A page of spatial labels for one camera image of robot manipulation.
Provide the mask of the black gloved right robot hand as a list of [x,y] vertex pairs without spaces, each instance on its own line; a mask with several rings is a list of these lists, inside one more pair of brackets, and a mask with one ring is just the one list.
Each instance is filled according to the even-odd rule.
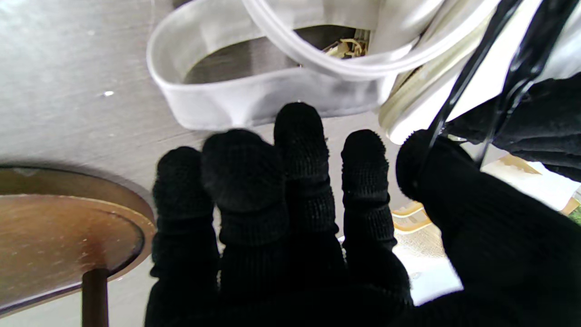
[[578,327],[580,226],[476,168],[450,139],[414,132],[398,153],[403,193],[441,231],[462,284],[415,306],[394,254],[384,143],[351,133],[337,240],[322,121],[285,105],[274,144],[246,129],[160,158],[153,198],[157,282],[147,327]]

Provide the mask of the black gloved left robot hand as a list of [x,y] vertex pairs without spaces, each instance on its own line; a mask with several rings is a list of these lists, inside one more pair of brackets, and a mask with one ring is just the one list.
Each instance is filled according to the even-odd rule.
[[580,182],[581,75],[532,85],[492,144]]

